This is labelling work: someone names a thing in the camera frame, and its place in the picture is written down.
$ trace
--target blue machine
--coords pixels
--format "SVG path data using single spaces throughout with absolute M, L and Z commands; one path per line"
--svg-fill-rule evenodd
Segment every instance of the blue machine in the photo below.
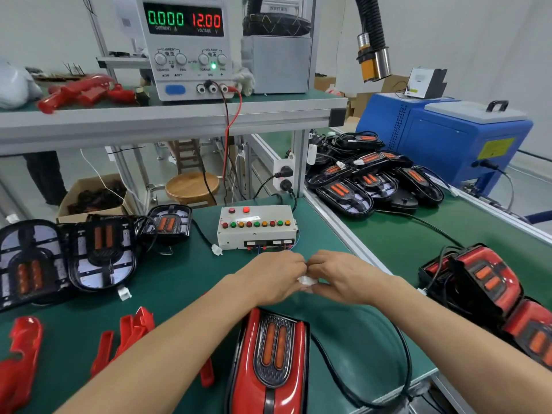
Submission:
M 356 130 L 376 132 L 387 149 L 430 168 L 455 187 L 468 185 L 486 196 L 500 173 L 477 163 L 489 159 L 506 170 L 533 127 L 523 112 L 507 109 L 507 102 L 497 102 L 500 110 L 493 109 L 494 103 L 374 94 Z

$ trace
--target black pants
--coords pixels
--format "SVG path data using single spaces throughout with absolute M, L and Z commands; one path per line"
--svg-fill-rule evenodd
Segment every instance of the black pants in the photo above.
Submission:
M 61 177 L 60 162 L 55 151 L 23 154 L 32 180 L 49 205 L 59 206 L 67 191 Z

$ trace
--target blue machine lid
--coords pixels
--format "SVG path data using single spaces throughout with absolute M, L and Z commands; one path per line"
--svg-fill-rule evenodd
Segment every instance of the blue machine lid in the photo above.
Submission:
M 513 122 L 527 120 L 527 114 L 519 110 L 507 108 L 500 111 L 500 104 L 493 111 L 487 111 L 488 105 L 474 101 L 451 101 L 446 103 L 429 103 L 424 109 L 441 115 L 452 116 L 477 124 L 495 124 L 498 122 Z

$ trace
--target green table surface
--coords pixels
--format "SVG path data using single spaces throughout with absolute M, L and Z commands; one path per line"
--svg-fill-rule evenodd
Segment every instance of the green table surface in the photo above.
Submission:
M 291 132 L 260 136 L 280 157 L 291 146 Z M 520 278 L 526 294 L 552 310 L 552 247 L 549 244 L 450 194 L 438 209 L 420 208 L 416 216 L 465 246 L 484 243 L 491 247 Z M 441 247 L 449 244 L 435 231 L 401 216 L 374 214 L 365 221 L 342 220 L 393 274 L 404 277 L 412 285 L 417 285 L 418 268 L 437 257 Z
M 257 204 L 272 204 L 274 199 L 261 199 Z M 216 240 L 219 213 L 220 207 L 194 210 L 194 218 L 211 241 Z M 321 248 L 347 250 L 304 199 L 298 201 L 294 215 L 301 229 L 294 251 L 308 258 Z M 215 257 L 195 228 L 190 239 L 174 247 L 174 251 L 172 256 L 153 254 L 144 259 L 128 284 L 133 297 L 124 302 L 115 292 L 106 292 L 84 294 L 57 306 L 27 305 L 0 313 L 0 359 L 8 354 L 8 334 L 16 317 L 34 315 L 44 326 L 31 402 L 21 412 L 51 413 L 83 386 L 90 377 L 100 334 L 113 329 L 118 337 L 122 316 L 144 306 L 154 314 L 156 324 L 160 324 L 254 257 L 253 252 L 245 250 L 227 250 L 223 256 Z M 367 400 L 402 385 L 406 374 L 403 348 L 389 321 L 376 309 L 345 306 L 303 292 L 271 309 L 310 322 L 312 332 L 321 340 L 345 383 Z M 215 385 L 203 389 L 196 379 L 176 412 L 222 412 L 237 333 L 234 328 L 212 356 Z M 412 353 L 413 377 L 433 370 L 434 365 L 420 348 L 407 340 Z M 312 345 L 308 412 L 346 414 L 351 411 L 353 407 L 340 394 L 320 353 Z
M 135 87 L 125 87 L 128 89 L 134 90 Z M 186 102 L 165 102 L 163 103 L 161 100 L 159 100 L 159 96 L 157 95 L 157 90 L 155 87 L 144 87 L 144 89 L 149 93 L 149 105 L 150 106 L 163 106 L 163 105 L 177 105 L 177 104 L 210 104 L 210 103 L 222 103 L 221 100 L 207 100 L 207 101 L 186 101 Z M 44 96 L 48 96 L 47 89 L 43 88 Z M 249 97 L 243 96 L 244 103 L 255 103 L 255 102 L 265 102 L 265 101 L 293 101 L 293 100 L 322 100 L 322 99 L 334 99 L 337 96 L 334 94 L 329 94 L 324 91 L 310 89 L 305 94 L 270 94 L 270 95 L 263 95 L 263 94 L 253 94 Z M 239 103 L 239 97 L 234 96 L 231 99 L 227 100 L 228 103 Z M 137 105 L 124 105 L 124 104 L 117 104 L 113 103 L 108 100 L 102 100 L 101 102 L 94 105 L 95 109 L 106 109 L 106 108 L 134 108 L 138 107 Z M 72 105 L 67 105 L 62 107 L 60 110 L 72 110 L 72 109 L 86 109 L 86 107 L 81 106 L 79 103 L 75 103 Z M 37 103 L 35 101 L 32 101 L 30 103 L 27 103 L 26 105 L 15 109 L 15 110 L 7 110 L 7 109 L 0 109 L 0 113 L 5 112 L 25 112 L 25 111 L 38 111 Z

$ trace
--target power outlet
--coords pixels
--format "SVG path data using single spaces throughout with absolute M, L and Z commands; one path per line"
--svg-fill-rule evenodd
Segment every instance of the power outlet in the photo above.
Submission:
M 274 160 L 274 172 L 272 174 L 279 173 L 283 166 L 288 166 L 289 168 L 295 168 L 295 157 L 293 154 L 289 154 L 289 158 L 282 158 Z M 280 183 L 284 180 L 289 180 L 292 182 L 292 188 L 295 190 L 295 174 L 291 177 L 280 177 L 274 178 L 274 188 L 278 191 L 281 190 Z

